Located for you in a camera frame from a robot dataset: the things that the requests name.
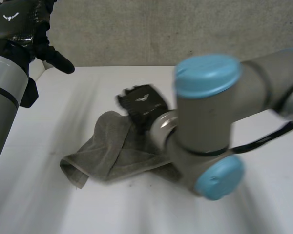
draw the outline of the cloth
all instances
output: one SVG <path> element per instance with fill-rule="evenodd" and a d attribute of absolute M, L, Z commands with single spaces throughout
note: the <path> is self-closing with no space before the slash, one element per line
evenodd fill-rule
<path fill-rule="evenodd" d="M 114 111 L 99 117 L 93 137 L 76 153 L 64 157 L 60 167 L 78 188 L 90 176 L 112 182 L 149 170 L 172 182 L 180 179 L 170 158 L 146 135 L 137 134 L 127 116 Z"/>

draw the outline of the concrete wall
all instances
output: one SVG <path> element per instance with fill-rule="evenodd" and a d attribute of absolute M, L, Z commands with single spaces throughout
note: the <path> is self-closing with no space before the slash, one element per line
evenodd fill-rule
<path fill-rule="evenodd" d="M 253 58 L 293 46 L 293 0 L 61 0 L 51 42 L 76 66 Z"/>

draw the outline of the table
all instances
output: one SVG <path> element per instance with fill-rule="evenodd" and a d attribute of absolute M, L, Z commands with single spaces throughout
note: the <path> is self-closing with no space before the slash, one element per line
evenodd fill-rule
<path fill-rule="evenodd" d="M 246 177 L 219 201 L 194 197 L 151 173 L 76 189 L 59 162 L 115 110 L 115 95 L 153 83 L 174 107 L 173 67 L 52 68 L 37 82 L 39 99 L 20 108 L 0 158 L 0 234 L 293 234 L 293 132 L 243 154 Z M 265 111 L 234 124 L 233 145 L 278 129 Z"/>

